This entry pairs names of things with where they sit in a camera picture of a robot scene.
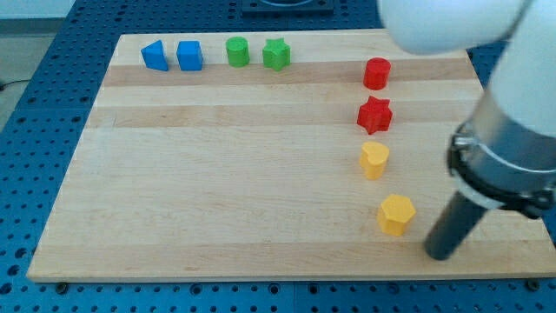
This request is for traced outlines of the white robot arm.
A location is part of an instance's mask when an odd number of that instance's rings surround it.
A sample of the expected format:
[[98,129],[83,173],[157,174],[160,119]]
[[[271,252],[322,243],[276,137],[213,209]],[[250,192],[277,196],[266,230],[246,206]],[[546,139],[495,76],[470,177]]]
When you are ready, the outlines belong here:
[[536,219],[555,205],[555,4],[533,1],[378,2],[383,26],[415,55],[506,40],[472,115],[453,133],[457,190],[424,242],[448,259],[489,210]]

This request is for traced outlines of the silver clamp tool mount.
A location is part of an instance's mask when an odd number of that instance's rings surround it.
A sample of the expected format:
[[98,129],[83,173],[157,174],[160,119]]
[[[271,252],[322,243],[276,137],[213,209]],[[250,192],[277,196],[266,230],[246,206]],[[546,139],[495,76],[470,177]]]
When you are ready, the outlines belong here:
[[518,122],[488,91],[453,133],[447,165],[458,213],[513,210],[537,219],[555,207],[555,137]]

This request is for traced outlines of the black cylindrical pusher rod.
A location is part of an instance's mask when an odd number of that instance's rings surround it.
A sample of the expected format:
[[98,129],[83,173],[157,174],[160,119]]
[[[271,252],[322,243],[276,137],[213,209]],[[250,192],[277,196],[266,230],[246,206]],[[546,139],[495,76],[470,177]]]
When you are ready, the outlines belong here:
[[435,260],[447,260],[487,213],[465,196],[456,192],[424,241],[426,253]]

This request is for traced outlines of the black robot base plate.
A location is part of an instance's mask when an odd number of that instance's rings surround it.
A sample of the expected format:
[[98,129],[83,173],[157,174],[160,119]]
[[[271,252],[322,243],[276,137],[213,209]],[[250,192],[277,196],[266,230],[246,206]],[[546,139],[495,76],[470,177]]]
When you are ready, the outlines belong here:
[[334,0],[242,0],[241,14],[255,16],[260,14],[303,14],[333,13]]

